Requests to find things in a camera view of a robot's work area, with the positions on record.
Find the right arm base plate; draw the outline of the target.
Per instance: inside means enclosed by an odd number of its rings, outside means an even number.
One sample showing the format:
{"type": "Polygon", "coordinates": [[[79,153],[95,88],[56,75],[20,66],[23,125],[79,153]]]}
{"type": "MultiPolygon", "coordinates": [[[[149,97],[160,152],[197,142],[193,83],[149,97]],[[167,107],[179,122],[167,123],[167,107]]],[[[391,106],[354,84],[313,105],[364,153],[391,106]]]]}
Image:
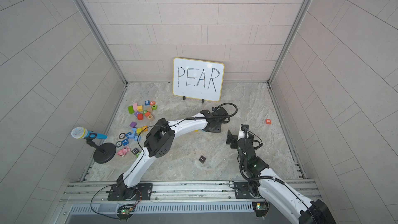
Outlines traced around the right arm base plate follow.
{"type": "Polygon", "coordinates": [[[234,190],[236,199],[264,201],[277,199],[277,194],[267,188],[267,180],[256,181],[229,181],[229,186],[234,190]]]}

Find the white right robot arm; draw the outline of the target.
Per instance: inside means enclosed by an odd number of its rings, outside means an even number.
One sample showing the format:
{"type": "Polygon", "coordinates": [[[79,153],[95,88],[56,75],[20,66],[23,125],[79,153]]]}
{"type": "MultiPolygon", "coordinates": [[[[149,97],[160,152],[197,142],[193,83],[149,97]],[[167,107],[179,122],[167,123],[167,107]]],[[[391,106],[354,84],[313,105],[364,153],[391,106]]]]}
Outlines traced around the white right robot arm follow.
{"type": "Polygon", "coordinates": [[[293,224],[336,223],[327,205],[313,201],[280,179],[256,151],[263,146],[261,139],[244,125],[238,135],[227,132],[226,144],[238,152],[239,171],[248,182],[250,194],[275,206],[293,224]]]}

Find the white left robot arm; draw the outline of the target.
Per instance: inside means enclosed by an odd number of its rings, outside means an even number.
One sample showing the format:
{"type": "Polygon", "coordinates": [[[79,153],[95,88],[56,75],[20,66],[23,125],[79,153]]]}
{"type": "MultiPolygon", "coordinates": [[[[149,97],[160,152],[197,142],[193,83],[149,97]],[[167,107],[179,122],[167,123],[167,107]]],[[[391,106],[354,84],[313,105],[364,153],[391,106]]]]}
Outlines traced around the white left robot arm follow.
{"type": "Polygon", "coordinates": [[[170,151],[174,139],[196,130],[220,133],[221,125],[228,123],[230,118],[228,112],[222,106],[218,106],[212,112],[202,110],[200,113],[182,120],[160,119],[146,135],[144,148],[139,157],[117,179],[115,192],[122,197],[128,190],[137,186],[155,159],[170,151]]]}

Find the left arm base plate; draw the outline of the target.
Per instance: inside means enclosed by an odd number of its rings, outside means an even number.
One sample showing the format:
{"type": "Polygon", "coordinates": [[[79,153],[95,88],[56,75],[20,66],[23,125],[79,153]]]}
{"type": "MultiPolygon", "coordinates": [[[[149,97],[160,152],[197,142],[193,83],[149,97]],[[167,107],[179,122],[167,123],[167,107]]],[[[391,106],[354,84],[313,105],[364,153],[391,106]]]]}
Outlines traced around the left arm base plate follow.
{"type": "Polygon", "coordinates": [[[138,184],[128,188],[124,184],[113,184],[111,189],[107,191],[108,201],[138,201],[149,200],[152,193],[153,184],[138,184]]]}

